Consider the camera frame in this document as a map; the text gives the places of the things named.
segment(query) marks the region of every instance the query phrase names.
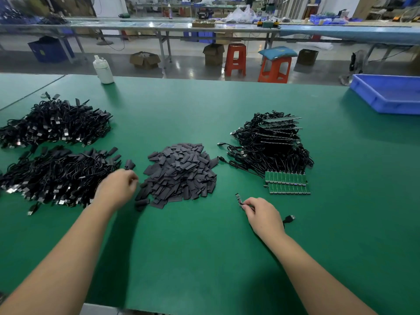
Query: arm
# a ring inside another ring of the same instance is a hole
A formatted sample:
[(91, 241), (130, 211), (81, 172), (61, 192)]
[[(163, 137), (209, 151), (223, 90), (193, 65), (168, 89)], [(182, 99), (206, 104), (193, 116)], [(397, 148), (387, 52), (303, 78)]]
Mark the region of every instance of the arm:
[(134, 194), (138, 177), (119, 169), (98, 186), (66, 235), (0, 307), (0, 315), (77, 315), (113, 213)]
[(272, 204), (249, 198), (242, 208), (254, 232), (283, 266), (309, 315), (376, 314), (286, 235)]

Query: red plastic stool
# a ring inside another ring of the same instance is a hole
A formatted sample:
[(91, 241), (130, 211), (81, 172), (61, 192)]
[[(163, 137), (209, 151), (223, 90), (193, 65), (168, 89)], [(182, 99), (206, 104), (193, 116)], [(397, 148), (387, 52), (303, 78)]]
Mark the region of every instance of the red plastic stool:
[[(271, 61), (271, 69), (267, 72), (264, 72), (264, 66), (266, 61), (267, 58), (264, 58), (260, 70), (260, 76), (258, 76), (258, 81), (263, 83), (287, 83), (287, 79), (289, 78), (290, 72), (291, 56), (284, 56), (282, 58), (278, 58), (274, 61)], [(289, 66), (287, 67), (286, 74), (279, 72), (281, 63), (289, 64)]]
[[(235, 52), (239, 52), (239, 58), (234, 59)], [(232, 43), (228, 46), (226, 54), (225, 76), (232, 75), (232, 70), (242, 70), (242, 75), (247, 71), (247, 47), (243, 43)]]

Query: concrete floor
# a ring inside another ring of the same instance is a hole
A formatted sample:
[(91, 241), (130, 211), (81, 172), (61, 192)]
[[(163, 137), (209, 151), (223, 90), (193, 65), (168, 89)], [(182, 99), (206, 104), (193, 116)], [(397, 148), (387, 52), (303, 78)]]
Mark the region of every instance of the concrete floor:
[[(261, 55), (258, 51), (264, 47), (263, 40), (245, 42), (247, 45), (247, 75), (243, 77), (238, 74), (238, 72), (234, 71), (231, 77), (225, 77), (223, 73), (224, 64), (221, 66), (204, 65), (204, 55), (202, 53), (203, 48), (206, 46), (204, 43), (171, 40), (173, 58), (172, 63), (167, 62), (167, 69), (163, 70), (159, 67), (153, 70), (142, 70), (135, 68), (129, 63), (129, 56), (138, 51), (160, 54), (159, 42), (157, 39), (134, 39), (132, 41), (122, 42), (121, 40), (114, 38), (113, 41), (115, 43), (111, 45), (113, 47), (111, 48), (106, 45), (96, 45), (97, 40), (95, 39), (81, 38), (83, 48), (87, 53), (89, 60), (86, 62), (81, 55), (76, 40), (70, 37), (69, 43), (76, 55), (76, 62), (74, 64), (71, 64), (68, 61), (58, 64), (39, 63), (27, 45), (28, 42), (37, 39), (38, 37), (36, 36), (1, 36), (0, 44), (6, 51), (0, 52), (0, 72), (29, 74), (95, 74), (91, 62), (93, 61), (93, 54), (100, 54), (108, 60), (113, 74), (117, 76), (257, 81), (261, 68)], [(299, 52), (303, 48), (319, 50), (318, 58), (314, 66), (297, 65), (296, 58), (293, 58), (289, 74), (289, 83), (320, 85), (339, 85), (338, 77), (339, 75), (348, 72), (352, 52), (360, 49), (369, 49), (369, 45), (367, 44), (333, 44), (333, 49), (331, 50), (321, 50), (319, 48), (311, 47), (308, 43), (274, 42), (273, 44), (273, 46), (280, 45), (292, 48), (296, 52)], [(385, 48), (376, 49), (370, 59), (381, 59), (385, 51)], [(402, 51), (402, 49), (395, 49), (390, 55), (400, 51)], [(389, 58), (379, 74), (410, 75), (408, 65), (412, 56), (413, 54), (410, 52), (403, 52)], [(371, 62), (365, 73), (378, 74), (378, 65), (379, 62)]]

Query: hand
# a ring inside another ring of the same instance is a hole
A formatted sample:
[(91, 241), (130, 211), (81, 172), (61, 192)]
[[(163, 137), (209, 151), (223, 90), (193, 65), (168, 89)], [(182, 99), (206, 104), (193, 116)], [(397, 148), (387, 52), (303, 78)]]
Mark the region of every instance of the hand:
[(98, 185), (93, 203), (118, 210), (131, 199), (138, 182), (139, 177), (133, 170), (118, 169)]
[(249, 224), (267, 246), (270, 247), (273, 241), (286, 235), (280, 213), (270, 202), (263, 198), (249, 198), (243, 203), (242, 208), (247, 214)]

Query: blue cushion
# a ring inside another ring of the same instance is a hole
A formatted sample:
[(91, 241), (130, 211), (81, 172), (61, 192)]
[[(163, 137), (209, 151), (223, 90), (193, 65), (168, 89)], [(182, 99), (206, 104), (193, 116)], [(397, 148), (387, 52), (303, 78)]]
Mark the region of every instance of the blue cushion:
[(297, 56), (297, 53), (294, 50), (285, 46), (277, 46), (270, 49), (262, 49), (261, 51), (259, 51), (259, 53), (270, 61), (280, 58), (282, 56), (291, 56), (293, 58)]

